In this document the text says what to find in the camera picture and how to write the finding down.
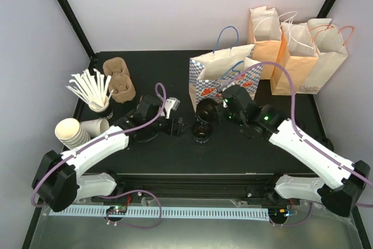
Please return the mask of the black coffee cup front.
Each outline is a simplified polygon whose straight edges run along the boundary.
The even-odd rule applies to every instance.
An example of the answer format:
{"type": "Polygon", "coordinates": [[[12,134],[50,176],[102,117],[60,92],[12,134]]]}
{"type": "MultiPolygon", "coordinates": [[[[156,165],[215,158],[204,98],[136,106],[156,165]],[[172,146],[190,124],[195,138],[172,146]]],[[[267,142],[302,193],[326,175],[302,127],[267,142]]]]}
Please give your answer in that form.
{"type": "Polygon", "coordinates": [[[213,132],[213,127],[211,124],[205,124],[196,122],[192,127],[192,134],[195,142],[198,144],[208,143],[213,132]]]}

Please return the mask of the blue checkered paper bag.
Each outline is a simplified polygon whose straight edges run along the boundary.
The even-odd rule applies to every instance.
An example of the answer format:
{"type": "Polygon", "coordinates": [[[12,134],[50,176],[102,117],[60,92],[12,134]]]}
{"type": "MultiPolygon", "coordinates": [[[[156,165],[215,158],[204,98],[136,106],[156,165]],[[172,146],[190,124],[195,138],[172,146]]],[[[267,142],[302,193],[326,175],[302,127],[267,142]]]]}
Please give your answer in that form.
{"type": "Polygon", "coordinates": [[[219,49],[216,41],[212,52],[189,59],[189,96],[194,109],[203,99],[222,103],[218,88],[232,83],[255,97],[263,66],[252,59],[255,45],[238,45],[238,41],[225,49],[219,49]]]}

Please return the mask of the black coffee cup stack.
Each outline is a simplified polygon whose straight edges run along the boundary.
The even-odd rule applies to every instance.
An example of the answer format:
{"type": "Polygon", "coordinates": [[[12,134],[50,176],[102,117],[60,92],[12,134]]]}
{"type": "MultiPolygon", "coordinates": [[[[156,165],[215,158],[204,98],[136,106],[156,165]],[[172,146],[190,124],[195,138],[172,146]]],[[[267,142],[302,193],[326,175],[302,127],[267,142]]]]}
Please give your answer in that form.
{"type": "Polygon", "coordinates": [[[318,142],[331,151],[334,151],[335,149],[332,141],[329,138],[321,137],[318,139],[318,142]]]}

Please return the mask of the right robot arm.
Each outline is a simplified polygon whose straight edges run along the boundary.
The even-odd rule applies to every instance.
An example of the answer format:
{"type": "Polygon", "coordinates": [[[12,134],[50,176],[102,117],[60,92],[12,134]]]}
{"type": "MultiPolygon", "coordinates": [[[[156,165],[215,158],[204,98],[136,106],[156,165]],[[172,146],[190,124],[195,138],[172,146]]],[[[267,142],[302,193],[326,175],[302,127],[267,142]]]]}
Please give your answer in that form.
{"type": "Polygon", "coordinates": [[[262,138],[294,156],[310,168],[315,178],[280,176],[265,189],[271,204],[283,199],[304,199],[322,204],[332,213],[347,217],[363,193],[370,166],[352,162],[323,146],[272,106],[258,106],[239,85],[222,91],[224,116],[239,124],[249,138],[262,138]]]}

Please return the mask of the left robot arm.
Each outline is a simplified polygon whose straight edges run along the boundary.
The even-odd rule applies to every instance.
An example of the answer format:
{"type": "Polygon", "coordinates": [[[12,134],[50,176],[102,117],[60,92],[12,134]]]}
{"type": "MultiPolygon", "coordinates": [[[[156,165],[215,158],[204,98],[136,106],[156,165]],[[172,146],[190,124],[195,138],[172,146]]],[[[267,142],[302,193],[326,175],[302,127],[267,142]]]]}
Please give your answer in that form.
{"type": "Polygon", "coordinates": [[[34,197],[39,196],[53,211],[60,212],[90,197],[104,196],[113,202],[120,201],[125,195],[125,187],[113,173],[87,175],[86,172],[132,142],[147,142],[159,132],[180,136],[184,122],[182,118],[171,116],[179,104],[175,97],[162,100],[145,95],[135,109],[101,135],[72,150],[47,152],[31,184],[31,203],[36,206],[34,197]]]}

